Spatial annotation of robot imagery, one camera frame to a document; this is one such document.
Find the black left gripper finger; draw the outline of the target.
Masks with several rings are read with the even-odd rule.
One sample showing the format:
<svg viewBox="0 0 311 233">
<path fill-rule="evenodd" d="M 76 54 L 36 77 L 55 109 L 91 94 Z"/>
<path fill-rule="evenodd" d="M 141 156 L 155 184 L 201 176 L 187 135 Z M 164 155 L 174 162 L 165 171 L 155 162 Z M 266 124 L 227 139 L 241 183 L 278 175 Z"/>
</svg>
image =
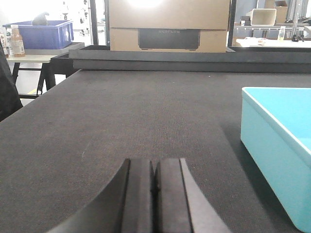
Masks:
<svg viewBox="0 0 311 233">
<path fill-rule="evenodd" d="M 149 159 L 125 159 L 110 183 L 52 233 L 151 233 L 154 173 Z"/>
</svg>

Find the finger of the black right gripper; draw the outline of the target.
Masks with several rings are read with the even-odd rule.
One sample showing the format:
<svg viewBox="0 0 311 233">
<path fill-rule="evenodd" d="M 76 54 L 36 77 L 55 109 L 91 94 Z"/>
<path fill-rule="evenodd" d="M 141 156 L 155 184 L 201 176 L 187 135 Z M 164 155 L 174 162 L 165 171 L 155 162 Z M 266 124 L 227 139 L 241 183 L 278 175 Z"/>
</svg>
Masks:
<svg viewBox="0 0 311 233">
<path fill-rule="evenodd" d="M 198 187 L 184 158 L 160 160 L 155 180 L 157 232 L 231 232 Z"/>
</svg>

